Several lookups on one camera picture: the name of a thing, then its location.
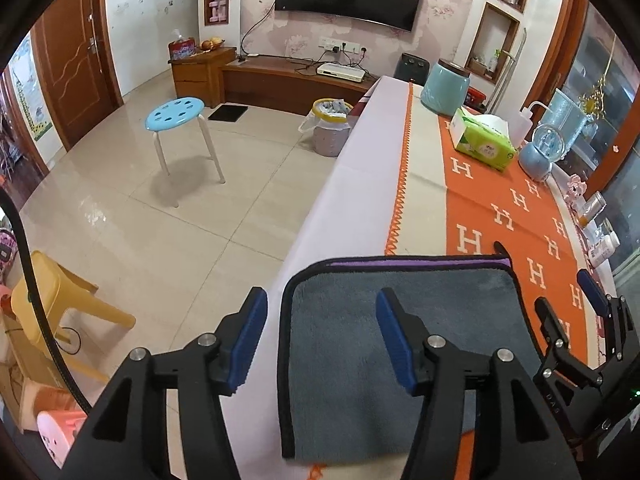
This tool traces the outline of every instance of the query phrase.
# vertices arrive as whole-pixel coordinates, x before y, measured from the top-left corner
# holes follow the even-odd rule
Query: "metal screw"
[[[507,348],[500,348],[497,352],[498,359],[503,363],[510,363],[513,361],[513,352]]]
[[[441,335],[434,334],[427,338],[427,344],[432,348],[442,348],[447,344],[447,341]]]
[[[138,348],[134,348],[131,352],[129,352],[129,358],[133,361],[142,361],[146,356],[146,348],[142,348],[139,346]]]
[[[198,338],[198,344],[200,346],[211,346],[211,345],[215,344],[215,342],[217,340],[218,340],[218,338],[216,337],[215,334],[212,334],[211,332],[207,332],[205,334],[202,334]]]

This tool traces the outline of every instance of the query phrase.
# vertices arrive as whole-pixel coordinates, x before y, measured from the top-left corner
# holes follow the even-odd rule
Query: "power outlet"
[[[359,43],[351,43],[350,41],[343,40],[334,40],[334,38],[327,38],[322,36],[318,43],[318,46],[324,48],[325,50],[333,50],[334,46],[338,47],[338,50],[342,50],[342,44],[344,45],[344,51],[350,52],[352,54],[360,53],[360,44]]]

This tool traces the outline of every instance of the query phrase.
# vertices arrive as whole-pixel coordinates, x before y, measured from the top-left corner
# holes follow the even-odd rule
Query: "trash can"
[[[298,131],[302,134],[313,131],[313,146],[319,155],[338,156],[349,137],[351,125],[347,115],[352,108],[343,99],[318,99]]]

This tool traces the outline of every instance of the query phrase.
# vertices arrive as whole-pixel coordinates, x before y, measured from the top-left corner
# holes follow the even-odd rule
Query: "wooden door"
[[[98,58],[95,1],[55,0],[33,27],[38,75],[68,150],[116,109]]]

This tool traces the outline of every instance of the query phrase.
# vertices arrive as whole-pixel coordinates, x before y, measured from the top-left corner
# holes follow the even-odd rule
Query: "doormat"
[[[209,116],[209,121],[235,123],[248,109],[248,106],[222,105]]]

